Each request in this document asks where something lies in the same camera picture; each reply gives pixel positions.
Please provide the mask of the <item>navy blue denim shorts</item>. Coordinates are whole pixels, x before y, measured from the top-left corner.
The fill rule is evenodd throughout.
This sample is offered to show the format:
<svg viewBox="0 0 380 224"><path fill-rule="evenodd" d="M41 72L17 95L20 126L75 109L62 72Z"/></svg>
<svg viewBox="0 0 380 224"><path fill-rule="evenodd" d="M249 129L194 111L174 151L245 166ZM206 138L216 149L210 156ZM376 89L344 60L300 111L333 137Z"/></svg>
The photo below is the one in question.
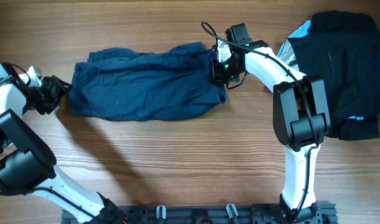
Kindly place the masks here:
<svg viewBox="0 0 380 224"><path fill-rule="evenodd" d="M116 121L183 120L203 116L227 100L210 81L216 54L201 42L164 53L110 48L75 65L70 103L81 116Z"/></svg>

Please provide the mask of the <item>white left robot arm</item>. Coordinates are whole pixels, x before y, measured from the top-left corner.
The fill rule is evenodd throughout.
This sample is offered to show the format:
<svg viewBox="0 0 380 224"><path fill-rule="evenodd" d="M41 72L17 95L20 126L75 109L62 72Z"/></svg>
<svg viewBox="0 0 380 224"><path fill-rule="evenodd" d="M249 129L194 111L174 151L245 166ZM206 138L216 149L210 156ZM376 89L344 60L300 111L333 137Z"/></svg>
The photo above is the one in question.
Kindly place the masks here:
<svg viewBox="0 0 380 224"><path fill-rule="evenodd" d="M44 77L35 67L18 73L20 69L0 62L0 195L47 199L78 223L128 223L127 215L110 199L66 175L51 148L22 119L30 110L50 114L71 84Z"/></svg>

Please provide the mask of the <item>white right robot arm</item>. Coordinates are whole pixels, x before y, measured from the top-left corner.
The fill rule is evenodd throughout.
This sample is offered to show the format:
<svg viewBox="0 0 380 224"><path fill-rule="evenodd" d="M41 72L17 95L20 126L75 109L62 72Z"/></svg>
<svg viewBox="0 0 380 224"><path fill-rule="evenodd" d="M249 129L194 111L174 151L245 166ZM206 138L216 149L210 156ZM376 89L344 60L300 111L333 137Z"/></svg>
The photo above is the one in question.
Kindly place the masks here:
<svg viewBox="0 0 380 224"><path fill-rule="evenodd" d="M325 84L284 63L263 40L250 38L245 24L228 28L224 37L207 22L202 28L215 38L217 59L211 63L211 80L231 89L248 75L258 78L273 94L273 128L285 150L285 183L278 216L297 222L313 215L316 206L314 178L317 155L330 128Z"/></svg>

